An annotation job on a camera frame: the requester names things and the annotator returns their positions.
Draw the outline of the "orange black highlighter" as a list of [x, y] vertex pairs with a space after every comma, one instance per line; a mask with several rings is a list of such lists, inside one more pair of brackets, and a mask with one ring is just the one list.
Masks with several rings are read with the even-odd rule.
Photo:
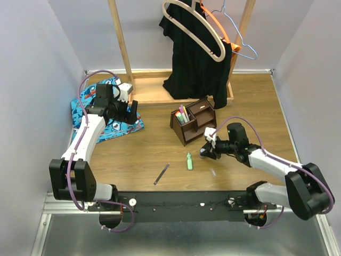
[[177, 118], [179, 118], [179, 119], [182, 118], [182, 114], [181, 114], [179, 111], [177, 111], [177, 112], [175, 113], [175, 116], [176, 116]]

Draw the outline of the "round dark cap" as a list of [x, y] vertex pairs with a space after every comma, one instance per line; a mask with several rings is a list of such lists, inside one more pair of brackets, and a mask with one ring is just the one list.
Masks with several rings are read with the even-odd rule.
[[206, 156], [205, 156], [205, 152], [206, 152], [206, 150], [205, 150], [205, 149], [203, 149], [203, 148], [201, 148], [201, 149], [200, 149], [200, 152], [199, 152], [199, 156], [200, 156], [200, 158], [202, 158], [202, 159], [206, 158]]

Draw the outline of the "purple thin pen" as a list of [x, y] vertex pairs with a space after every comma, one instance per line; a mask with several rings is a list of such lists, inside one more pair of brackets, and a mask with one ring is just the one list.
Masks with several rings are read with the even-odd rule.
[[161, 177], [164, 175], [164, 173], [166, 172], [166, 170], [168, 169], [169, 166], [170, 166], [170, 163], [167, 163], [167, 165], [164, 167], [164, 169], [161, 171], [161, 173], [158, 175], [155, 182], [153, 183], [154, 185], [157, 185], [157, 183], [159, 182]]

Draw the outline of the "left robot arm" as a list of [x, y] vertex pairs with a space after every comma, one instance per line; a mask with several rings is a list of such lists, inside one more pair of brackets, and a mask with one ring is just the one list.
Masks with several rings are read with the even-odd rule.
[[82, 119], [74, 140], [60, 159], [49, 165], [53, 195], [57, 200], [100, 201], [107, 211], [118, 204], [115, 185], [96, 181], [90, 168], [95, 145], [128, 135], [143, 128], [137, 114], [138, 102], [130, 102], [133, 86], [129, 83], [96, 85], [95, 96], [81, 111]]

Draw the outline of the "mint green highlighter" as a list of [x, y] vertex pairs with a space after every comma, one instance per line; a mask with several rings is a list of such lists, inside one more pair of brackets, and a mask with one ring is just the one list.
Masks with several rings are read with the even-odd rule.
[[182, 115], [182, 118], [179, 119], [179, 120], [180, 120], [180, 123], [181, 123], [182, 125], [186, 123], [186, 120], [184, 119], [183, 115]]

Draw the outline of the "yellow white marker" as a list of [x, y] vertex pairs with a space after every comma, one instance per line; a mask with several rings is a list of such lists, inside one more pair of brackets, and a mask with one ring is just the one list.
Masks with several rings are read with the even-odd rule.
[[187, 111], [186, 111], [185, 106], [183, 106], [182, 108], [183, 108], [184, 114], [185, 114], [185, 116], [186, 116], [186, 120], [187, 120], [187, 122], [189, 122], [190, 119], [189, 119], [189, 116], [188, 116], [188, 113], [187, 113]]

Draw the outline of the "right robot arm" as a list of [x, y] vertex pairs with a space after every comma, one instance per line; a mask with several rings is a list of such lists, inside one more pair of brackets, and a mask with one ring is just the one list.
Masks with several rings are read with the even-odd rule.
[[215, 128], [205, 128], [206, 143], [200, 149], [200, 156], [219, 159], [222, 155], [231, 155], [239, 163], [262, 170], [283, 182], [280, 186], [259, 181], [241, 196], [231, 196], [229, 204], [257, 209], [264, 203], [271, 203], [290, 208], [302, 220], [332, 210], [335, 198], [317, 165], [291, 162], [250, 143], [241, 123], [230, 123], [227, 128], [227, 140], [221, 140]]

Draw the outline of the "pink red pen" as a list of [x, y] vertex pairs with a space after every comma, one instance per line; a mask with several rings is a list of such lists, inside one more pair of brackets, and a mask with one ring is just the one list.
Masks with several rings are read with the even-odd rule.
[[187, 117], [186, 117], [186, 115], [185, 115], [185, 112], [184, 112], [184, 109], [183, 109], [183, 106], [182, 106], [182, 105], [179, 106], [179, 110], [180, 110], [180, 113], [181, 113], [181, 115], [182, 115], [182, 117], [183, 117], [183, 119], [184, 119], [184, 122], [187, 123], [187, 122], [188, 122], [188, 119], [187, 119]]

